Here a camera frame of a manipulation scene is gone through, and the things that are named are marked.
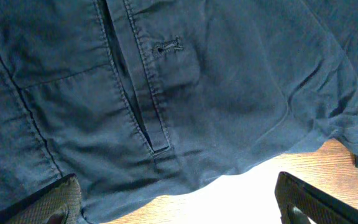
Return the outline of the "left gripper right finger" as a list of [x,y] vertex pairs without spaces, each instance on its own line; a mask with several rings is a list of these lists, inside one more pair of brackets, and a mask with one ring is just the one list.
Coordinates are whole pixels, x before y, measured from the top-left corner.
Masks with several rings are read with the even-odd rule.
[[279,173],[275,198],[283,224],[358,224],[358,209],[288,172]]

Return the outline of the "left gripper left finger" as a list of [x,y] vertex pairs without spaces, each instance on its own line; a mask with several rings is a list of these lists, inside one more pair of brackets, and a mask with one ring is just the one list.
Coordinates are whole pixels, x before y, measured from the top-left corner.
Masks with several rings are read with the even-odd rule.
[[34,194],[0,211],[0,224],[76,223],[81,208],[81,188],[68,174]]

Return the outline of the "dark navy blue shorts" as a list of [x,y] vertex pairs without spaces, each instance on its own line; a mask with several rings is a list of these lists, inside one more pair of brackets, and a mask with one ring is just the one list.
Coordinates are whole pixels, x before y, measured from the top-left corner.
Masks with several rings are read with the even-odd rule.
[[336,139],[358,1],[0,0],[0,211],[68,174],[108,222]]

